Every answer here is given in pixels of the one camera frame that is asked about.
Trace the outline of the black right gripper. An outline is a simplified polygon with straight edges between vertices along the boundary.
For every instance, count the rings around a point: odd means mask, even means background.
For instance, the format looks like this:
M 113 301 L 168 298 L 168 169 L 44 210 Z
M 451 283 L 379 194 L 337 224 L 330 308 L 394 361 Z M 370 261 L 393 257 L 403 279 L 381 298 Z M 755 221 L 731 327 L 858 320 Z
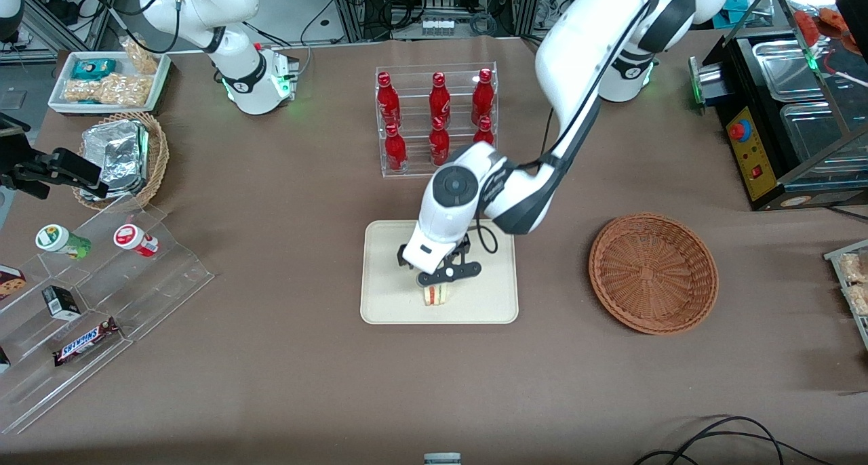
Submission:
M 102 169 L 66 148 L 56 148 L 50 154 L 50 169 L 43 156 L 2 159 L 1 182 L 9 190 L 18 190 L 37 199 L 47 199 L 50 187 L 44 181 L 55 178 L 74 187 L 75 194 L 84 200 L 105 200 L 109 186 L 100 183 Z

